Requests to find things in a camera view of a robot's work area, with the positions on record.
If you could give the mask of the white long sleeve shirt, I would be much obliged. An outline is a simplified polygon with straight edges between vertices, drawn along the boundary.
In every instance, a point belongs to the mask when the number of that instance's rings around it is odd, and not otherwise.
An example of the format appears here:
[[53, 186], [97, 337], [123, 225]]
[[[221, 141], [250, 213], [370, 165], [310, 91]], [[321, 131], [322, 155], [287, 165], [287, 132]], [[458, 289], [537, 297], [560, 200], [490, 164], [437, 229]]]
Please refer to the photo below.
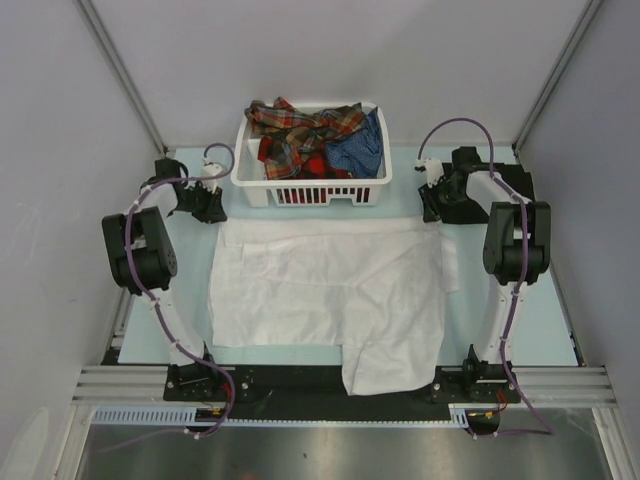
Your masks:
[[351, 396], [430, 384], [459, 286], [454, 241], [418, 217], [231, 219], [209, 282], [223, 347], [337, 346]]

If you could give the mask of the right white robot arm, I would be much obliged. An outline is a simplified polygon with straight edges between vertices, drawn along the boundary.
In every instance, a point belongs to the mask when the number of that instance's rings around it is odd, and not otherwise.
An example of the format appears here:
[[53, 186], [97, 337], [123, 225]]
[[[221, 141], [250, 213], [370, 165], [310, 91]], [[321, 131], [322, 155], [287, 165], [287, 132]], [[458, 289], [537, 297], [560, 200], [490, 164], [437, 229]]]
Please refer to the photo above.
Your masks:
[[550, 265], [551, 208], [538, 201], [529, 172], [481, 160], [476, 148], [455, 149], [448, 162], [419, 159], [425, 222], [483, 225], [482, 264], [489, 291], [479, 335], [459, 367], [439, 367], [434, 403], [517, 403], [511, 336], [527, 290]]

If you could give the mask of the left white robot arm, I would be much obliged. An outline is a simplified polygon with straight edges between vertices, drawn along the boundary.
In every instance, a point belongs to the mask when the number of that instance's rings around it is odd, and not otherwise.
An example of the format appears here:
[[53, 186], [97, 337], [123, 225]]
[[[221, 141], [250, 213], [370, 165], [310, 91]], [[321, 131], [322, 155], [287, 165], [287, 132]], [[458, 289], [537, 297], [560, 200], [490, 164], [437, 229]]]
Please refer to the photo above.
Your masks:
[[207, 161], [196, 177], [181, 162], [163, 158], [155, 162], [155, 175], [145, 182], [123, 213], [101, 220], [111, 274], [116, 284], [145, 301], [156, 318], [167, 346], [169, 366], [164, 399], [208, 400], [231, 397], [230, 381], [214, 365], [206, 341], [180, 312], [172, 281], [178, 260], [165, 220], [185, 212], [203, 224], [227, 220], [218, 180], [226, 173]]

